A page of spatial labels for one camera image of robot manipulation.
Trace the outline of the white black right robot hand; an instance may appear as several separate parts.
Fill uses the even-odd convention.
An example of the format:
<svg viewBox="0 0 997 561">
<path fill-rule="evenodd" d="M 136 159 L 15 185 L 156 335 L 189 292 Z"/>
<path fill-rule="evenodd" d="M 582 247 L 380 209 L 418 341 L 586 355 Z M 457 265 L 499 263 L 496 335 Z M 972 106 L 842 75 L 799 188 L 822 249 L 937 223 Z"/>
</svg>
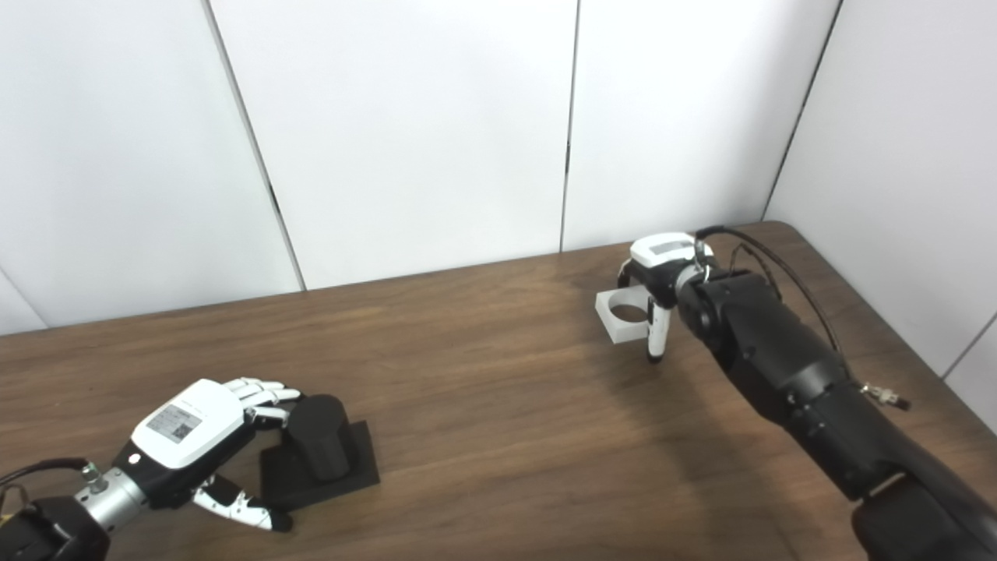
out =
<svg viewBox="0 0 997 561">
<path fill-rule="evenodd" d="M 637 281 L 648 292 L 646 358 L 652 365 L 664 357 L 671 312 L 684 283 L 698 274 L 708 276 L 717 266 L 712 249 L 687 233 L 649 235 L 630 246 L 629 258 L 619 267 L 617 288 Z"/>
</svg>

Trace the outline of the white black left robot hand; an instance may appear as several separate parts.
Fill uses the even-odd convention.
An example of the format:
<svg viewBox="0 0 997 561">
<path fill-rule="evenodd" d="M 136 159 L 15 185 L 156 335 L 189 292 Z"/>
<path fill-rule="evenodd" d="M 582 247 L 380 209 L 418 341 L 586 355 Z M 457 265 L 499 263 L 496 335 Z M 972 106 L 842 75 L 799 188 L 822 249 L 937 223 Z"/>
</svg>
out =
<svg viewBox="0 0 997 561">
<path fill-rule="evenodd" d="M 217 516 L 265 531 L 288 533 L 294 521 L 220 469 L 260 431 L 285 429 L 289 404 L 304 394 L 280 381 L 200 379 L 140 422 L 111 462 L 150 510 L 192 502 Z"/>
</svg>

